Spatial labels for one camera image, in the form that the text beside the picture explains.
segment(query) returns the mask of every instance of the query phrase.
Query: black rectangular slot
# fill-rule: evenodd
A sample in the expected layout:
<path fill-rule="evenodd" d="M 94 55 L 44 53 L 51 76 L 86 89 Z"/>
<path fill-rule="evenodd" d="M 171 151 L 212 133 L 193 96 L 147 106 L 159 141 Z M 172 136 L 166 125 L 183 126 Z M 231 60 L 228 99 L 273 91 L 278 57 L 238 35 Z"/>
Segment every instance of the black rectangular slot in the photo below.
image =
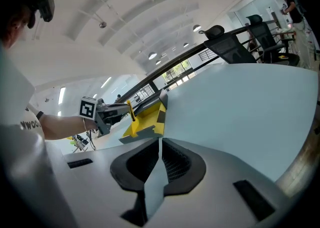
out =
<path fill-rule="evenodd" d="M 70 168 L 75 168 L 75 167 L 84 166 L 84 165 L 87 165 L 87 164 L 90 164 L 90 163 L 93 163 L 93 161 L 91 159 L 89 159 L 89 158 L 85 158 L 85 159 L 69 162 L 68 166 Z"/>
<path fill-rule="evenodd" d="M 235 182 L 233 185 L 259 221 L 274 213 L 275 209 L 247 180 Z"/>

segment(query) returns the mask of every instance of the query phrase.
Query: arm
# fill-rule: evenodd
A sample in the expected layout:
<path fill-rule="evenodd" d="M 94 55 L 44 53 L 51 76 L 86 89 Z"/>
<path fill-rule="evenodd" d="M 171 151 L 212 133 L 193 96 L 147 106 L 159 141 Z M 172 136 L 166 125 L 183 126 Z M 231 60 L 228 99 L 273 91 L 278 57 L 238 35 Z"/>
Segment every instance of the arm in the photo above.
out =
<path fill-rule="evenodd" d="M 284 14 L 291 12 L 294 8 L 296 8 L 296 4 L 294 2 L 290 2 L 290 6 L 284 10 Z"/>
<path fill-rule="evenodd" d="M 91 130 L 97 128 L 93 120 L 83 120 L 81 117 L 59 117 L 43 114 L 39 121 L 44 132 L 44 137 L 47 140 L 63 139 L 83 133 L 86 129 Z"/>

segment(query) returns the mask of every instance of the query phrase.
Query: white table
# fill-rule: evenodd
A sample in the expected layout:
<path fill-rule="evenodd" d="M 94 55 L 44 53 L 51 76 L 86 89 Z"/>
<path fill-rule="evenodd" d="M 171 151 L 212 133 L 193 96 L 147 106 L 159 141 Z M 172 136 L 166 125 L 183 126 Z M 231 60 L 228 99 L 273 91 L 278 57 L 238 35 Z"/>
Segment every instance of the white table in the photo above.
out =
<path fill-rule="evenodd" d="M 276 181 L 309 133 L 316 72 L 282 65 L 213 66 L 168 92 L 164 136 L 231 153 Z M 121 145 L 131 120 L 95 141 Z"/>

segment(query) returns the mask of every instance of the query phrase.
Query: black mesh chair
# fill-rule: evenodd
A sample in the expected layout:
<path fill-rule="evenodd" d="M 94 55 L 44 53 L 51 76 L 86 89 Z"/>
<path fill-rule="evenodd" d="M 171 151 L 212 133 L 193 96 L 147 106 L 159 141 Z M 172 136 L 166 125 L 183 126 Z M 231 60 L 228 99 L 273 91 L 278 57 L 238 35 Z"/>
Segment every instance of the black mesh chair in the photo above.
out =
<path fill-rule="evenodd" d="M 236 35 L 225 33 L 220 25 L 215 25 L 207 31 L 199 31 L 208 38 L 203 44 L 229 64 L 257 63 L 254 56 L 239 42 Z"/>
<path fill-rule="evenodd" d="M 262 60 L 265 63 L 278 62 L 281 60 L 279 56 L 285 56 L 285 58 L 289 61 L 289 66 L 298 65 L 300 60 L 299 56 L 289 53 L 289 41 L 294 41 L 294 39 L 281 39 L 282 44 L 277 44 L 268 25 L 263 22 L 259 15 L 252 15 L 247 18 L 250 21 L 248 29 L 258 40 L 263 49 Z M 279 53 L 282 48 L 285 48 L 285 53 Z"/>

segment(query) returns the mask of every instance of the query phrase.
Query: yellow handle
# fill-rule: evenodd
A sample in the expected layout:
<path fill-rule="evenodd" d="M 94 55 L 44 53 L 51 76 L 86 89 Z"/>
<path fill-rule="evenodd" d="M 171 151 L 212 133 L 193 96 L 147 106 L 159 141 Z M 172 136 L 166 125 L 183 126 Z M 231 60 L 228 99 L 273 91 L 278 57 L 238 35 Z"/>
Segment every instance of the yellow handle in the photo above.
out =
<path fill-rule="evenodd" d="M 129 100 L 127 100 L 126 103 L 130 106 L 130 115 L 131 115 L 132 121 L 134 122 L 136 120 L 134 109 L 132 108 L 131 102 Z"/>

